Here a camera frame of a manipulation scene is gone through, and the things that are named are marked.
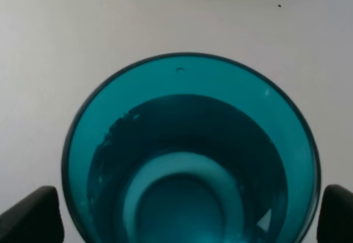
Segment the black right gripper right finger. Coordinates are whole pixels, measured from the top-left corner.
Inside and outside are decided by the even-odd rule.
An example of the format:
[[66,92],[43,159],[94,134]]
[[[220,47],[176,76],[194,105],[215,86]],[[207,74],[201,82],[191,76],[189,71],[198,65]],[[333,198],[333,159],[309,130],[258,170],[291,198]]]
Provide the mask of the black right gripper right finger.
[[329,185],[324,190],[317,241],[352,243],[352,192],[340,185]]

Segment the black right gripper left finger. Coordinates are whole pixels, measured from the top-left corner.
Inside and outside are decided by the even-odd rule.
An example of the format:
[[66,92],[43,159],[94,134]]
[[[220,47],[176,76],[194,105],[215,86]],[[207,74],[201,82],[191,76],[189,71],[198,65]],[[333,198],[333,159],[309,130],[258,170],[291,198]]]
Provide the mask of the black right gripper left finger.
[[1,242],[64,242],[57,189],[41,186],[3,212]]

